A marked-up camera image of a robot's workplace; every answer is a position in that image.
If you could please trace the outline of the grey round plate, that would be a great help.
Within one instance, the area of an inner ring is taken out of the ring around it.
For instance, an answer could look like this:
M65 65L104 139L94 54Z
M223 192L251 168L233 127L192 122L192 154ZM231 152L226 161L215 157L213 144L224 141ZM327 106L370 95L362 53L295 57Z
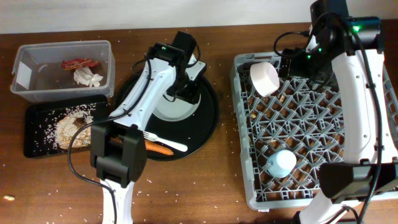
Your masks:
M195 104L164 95L158 102L153 115L163 121L177 122L193 115L199 107L200 101Z

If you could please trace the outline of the pink bowl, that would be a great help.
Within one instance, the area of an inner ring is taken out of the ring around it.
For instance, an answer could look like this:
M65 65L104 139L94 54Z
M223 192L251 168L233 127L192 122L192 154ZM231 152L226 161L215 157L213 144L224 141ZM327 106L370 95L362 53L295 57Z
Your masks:
M250 77L256 91L263 97L271 95L280 87L277 70L269 62L253 64Z

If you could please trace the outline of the white plastic fork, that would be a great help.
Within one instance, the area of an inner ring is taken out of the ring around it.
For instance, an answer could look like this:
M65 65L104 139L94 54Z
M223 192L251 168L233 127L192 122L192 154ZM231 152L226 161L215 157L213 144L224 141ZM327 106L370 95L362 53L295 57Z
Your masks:
M181 151L181 152L187 152L187 150L188 150L188 147L186 145L175 142L175 141L170 141L167 139L160 138L154 133L149 133L149 132L144 131L144 137L149 141L161 142L161 143L163 143L167 146L170 146L170 147L172 147L178 151Z

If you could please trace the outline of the orange carrot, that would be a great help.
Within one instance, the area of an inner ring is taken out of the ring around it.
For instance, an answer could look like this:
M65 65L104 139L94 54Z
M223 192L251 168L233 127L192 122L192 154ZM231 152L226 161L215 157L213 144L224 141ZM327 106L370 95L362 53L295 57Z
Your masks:
M148 140L145 140L145 145L148 151L158 152L166 156L172 156L174 154L174 152L171 149L155 144Z

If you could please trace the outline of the white tissue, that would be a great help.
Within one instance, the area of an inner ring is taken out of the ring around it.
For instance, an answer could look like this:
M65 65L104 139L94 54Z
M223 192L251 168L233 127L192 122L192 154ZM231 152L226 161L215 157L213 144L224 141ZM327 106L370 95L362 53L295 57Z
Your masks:
M97 73L93 73L89 67L77 68L73 74L77 84L83 84L88 87L99 87L103 77Z

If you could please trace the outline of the red snack wrapper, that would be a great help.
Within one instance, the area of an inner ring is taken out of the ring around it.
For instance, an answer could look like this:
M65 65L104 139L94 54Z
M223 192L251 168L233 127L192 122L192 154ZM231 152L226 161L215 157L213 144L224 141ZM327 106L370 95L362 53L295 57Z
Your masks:
M83 67L89 67L89 68L96 67L99 64L100 62L97 60L78 58L74 60L63 61L62 68L64 70L74 70Z

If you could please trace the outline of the brown food scrap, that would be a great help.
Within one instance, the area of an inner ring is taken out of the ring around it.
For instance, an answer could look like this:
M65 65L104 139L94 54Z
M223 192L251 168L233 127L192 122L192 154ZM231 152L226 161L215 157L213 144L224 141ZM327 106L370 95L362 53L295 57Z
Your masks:
M80 129L87 125L87 122L84 117L82 118L75 118L73 125L76 126L77 129Z

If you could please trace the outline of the rice and peanut pile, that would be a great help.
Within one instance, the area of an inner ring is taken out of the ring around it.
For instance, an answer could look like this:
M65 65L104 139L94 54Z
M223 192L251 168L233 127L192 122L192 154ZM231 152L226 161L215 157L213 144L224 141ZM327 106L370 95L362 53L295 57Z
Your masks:
M94 118L92 111L85 106L65 108L44 131L44 143L49 143L51 149L67 151L72 137L79 130L73 125L75 118L84 117L87 124L91 123Z

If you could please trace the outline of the light blue plastic cup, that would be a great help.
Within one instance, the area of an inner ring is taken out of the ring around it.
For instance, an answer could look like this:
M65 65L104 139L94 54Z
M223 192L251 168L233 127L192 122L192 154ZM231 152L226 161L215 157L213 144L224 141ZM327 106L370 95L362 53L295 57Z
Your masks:
M281 150L271 155L267 163L270 164L268 172L276 178L287 177L297 163L296 156L289 150Z

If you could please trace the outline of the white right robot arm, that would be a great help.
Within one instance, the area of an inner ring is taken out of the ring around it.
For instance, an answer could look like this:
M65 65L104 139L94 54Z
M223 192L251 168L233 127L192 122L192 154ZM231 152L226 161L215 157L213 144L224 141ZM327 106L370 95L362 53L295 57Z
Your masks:
M375 195L397 185L397 148L384 97L384 38L377 17L351 17L345 1L317 0L302 48L281 51L282 78L298 76L328 83L335 78L343 107L345 145L341 162L324 163L320 190L294 223L336 223L354 213L362 223Z

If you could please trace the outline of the peanut in rack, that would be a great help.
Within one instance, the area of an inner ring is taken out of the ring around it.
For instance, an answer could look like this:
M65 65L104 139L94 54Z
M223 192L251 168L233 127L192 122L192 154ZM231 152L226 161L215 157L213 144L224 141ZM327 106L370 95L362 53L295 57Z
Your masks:
M281 103L283 103L284 100L285 100L285 95L282 95L282 96L279 98L279 101L280 101Z

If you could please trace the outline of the grey dishwasher rack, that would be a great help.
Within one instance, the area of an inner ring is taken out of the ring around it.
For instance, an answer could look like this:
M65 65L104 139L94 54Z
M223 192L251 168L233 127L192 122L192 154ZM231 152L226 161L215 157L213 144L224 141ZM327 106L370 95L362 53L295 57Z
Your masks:
M281 78L278 90L261 96L252 84L250 67L269 62L279 70L280 61L273 52L237 55L230 74L246 203L257 211L307 206L320 190L320 166L343 160L345 129L336 79L321 87L307 78ZM385 66L382 77L397 148L397 98ZM294 153L297 163L287 177L276 178L268 172L267 160L284 149Z

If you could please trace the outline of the clear plastic bin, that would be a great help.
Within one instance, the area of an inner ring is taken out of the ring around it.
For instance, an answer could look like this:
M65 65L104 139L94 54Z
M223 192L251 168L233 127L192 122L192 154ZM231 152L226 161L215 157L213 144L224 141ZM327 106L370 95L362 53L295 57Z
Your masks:
M63 62L76 59L97 61L91 69L102 77L98 86L87 86L74 79L74 70ZM53 42L22 45L17 51L10 91L29 102L48 102L91 95L114 95L116 62L107 40Z

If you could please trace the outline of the black rectangular tray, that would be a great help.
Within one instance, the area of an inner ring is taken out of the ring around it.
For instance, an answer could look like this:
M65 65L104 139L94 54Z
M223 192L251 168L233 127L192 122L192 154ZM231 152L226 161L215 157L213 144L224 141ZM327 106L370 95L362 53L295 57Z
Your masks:
M63 154L57 136L57 124L70 114L91 121L105 119L110 113L104 95L84 96L69 100L40 103L28 107L25 113L24 149L27 158Z

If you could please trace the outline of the peanut on table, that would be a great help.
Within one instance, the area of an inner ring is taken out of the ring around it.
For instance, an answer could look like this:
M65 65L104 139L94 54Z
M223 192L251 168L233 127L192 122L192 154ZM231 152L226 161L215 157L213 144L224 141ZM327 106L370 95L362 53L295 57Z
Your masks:
M15 197L14 197L14 196L11 196L11 195L5 195L5 196L4 196L4 199L6 199L6 200L8 200L8 201L13 201L13 200L15 200Z

